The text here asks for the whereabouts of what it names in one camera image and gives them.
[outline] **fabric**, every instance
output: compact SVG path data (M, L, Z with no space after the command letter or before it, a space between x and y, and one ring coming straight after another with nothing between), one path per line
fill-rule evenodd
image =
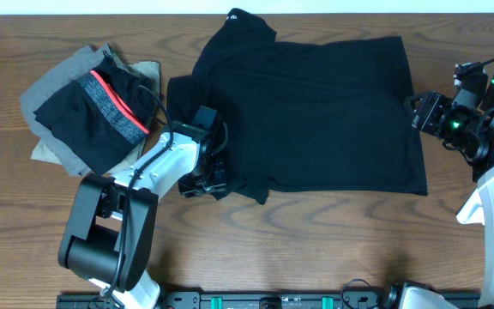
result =
M129 71L135 76L145 76L149 78L152 83L152 92L154 92L157 96L160 95L160 64L155 61L141 61L139 63L129 65ZM149 126L151 120L152 119L149 119L146 123L144 123L144 125ZM123 161L114 166L110 171L108 171L108 173L118 173L123 171L125 168L132 166L133 163L135 163L142 156L142 151L145 144L146 139L143 139L138 145L136 145L135 148L133 148L133 150L129 152L129 154L127 154ZM40 140L37 146L33 149L31 159L60 165L60 160L46 147L43 140Z
M34 112L36 121L68 145L95 173L105 173L148 134L132 111L138 111L142 120L151 117L152 97L144 98L134 91L138 85L151 86L149 83L147 78L114 67L105 58L49 98Z
M227 192L214 196L427 194L419 133L402 104L413 87L401 38L312 45L275 35L262 18L233 9L192 76L169 81L171 118L189 122L205 105L228 125Z
M30 130L39 136L45 146L55 154L69 175L83 176L90 169L66 144L56 139L42 124L35 121L33 111L37 110L60 88L99 65L105 55L110 55L118 68L126 70L123 62L108 44L96 52L91 47L85 46L45 73L20 97L21 111Z

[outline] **white background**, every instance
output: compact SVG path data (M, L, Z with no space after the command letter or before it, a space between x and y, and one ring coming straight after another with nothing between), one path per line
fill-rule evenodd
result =
M0 0L0 14L494 13L494 0Z

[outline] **black cloth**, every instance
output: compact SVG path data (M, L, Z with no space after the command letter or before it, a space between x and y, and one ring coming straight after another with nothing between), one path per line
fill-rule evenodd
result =
M151 88L147 78L115 67L109 58L93 70L108 88L89 72L58 90L34 113L55 138L95 173L103 174L147 136L142 124L151 118L155 104L148 92L137 91L139 85ZM123 105L121 110L117 107L115 94L130 112Z
M277 191L427 194L401 38L326 45L275 42L263 19L233 9L192 76L172 78L171 118L220 112L228 191L265 203Z

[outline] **table surface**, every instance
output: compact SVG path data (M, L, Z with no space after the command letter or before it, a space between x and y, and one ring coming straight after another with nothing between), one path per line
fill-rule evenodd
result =
M93 291L57 263L79 178L30 160L38 141L19 96L84 45L110 42L129 63L191 72L224 15L0 16L0 308L49 308ZM453 66L494 57L494 15L267 15L278 40L324 44L400 35L415 92L454 94ZM494 72L494 64L488 70ZM152 136L148 146L154 144ZM479 288L484 231L455 213L475 188L456 152L423 136L429 196L271 192L265 205L231 194L161 201L148 271L161 283L226 290L335 290L353 278Z

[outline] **black t-shirt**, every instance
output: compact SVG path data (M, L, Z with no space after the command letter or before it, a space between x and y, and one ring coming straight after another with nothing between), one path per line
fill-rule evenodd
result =
M257 16L233 9L192 76L169 81L171 118L197 107L229 128L228 191L264 203L268 190L427 194L413 94L399 37L326 45L275 42Z

